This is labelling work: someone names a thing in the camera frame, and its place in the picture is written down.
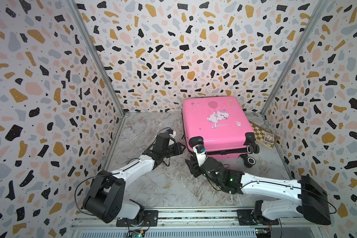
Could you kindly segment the pink hard-shell kids suitcase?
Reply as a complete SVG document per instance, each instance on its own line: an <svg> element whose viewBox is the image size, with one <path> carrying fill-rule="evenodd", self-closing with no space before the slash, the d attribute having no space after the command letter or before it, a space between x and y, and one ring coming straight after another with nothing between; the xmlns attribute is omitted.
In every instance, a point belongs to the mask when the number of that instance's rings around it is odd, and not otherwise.
<svg viewBox="0 0 357 238"><path fill-rule="evenodd" d="M182 120L187 148L195 155L195 146L203 145L214 159L242 158L251 168L258 154L255 132L235 97L190 98L184 101Z"/></svg>

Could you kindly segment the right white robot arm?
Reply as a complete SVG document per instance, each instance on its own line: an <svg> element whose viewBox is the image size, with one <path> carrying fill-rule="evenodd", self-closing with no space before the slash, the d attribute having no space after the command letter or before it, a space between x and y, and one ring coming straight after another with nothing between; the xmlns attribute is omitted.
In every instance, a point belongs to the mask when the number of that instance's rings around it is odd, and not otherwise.
<svg viewBox="0 0 357 238"><path fill-rule="evenodd" d="M212 157L199 164L186 160L190 173L196 178L205 176L216 190L229 194L257 194L273 198L258 200L252 211L257 222L275 221L281 218L304 218L317 225L331 225L331 203L327 192L311 177L301 179L270 179L235 171Z"/></svg>

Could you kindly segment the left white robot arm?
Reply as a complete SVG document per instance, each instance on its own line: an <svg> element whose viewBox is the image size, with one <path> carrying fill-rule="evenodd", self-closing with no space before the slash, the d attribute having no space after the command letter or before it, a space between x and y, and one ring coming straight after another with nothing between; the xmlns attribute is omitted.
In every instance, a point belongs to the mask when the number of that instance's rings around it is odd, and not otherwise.
<svg viewBox="0 0 357 238"><path fill-rule="evenodd" d="M119 219L127 225L144 225L147 219L145 207L134 200L124 200L125 191L134 181L159 165L168 167L170 163L165 159L183 154L186 146L175 140L175 134L172 129L160 132L153 143L127 165L112 172L102 170L89 177L91 186L83 204L76 205L78 211L106 224Z"/></svg>

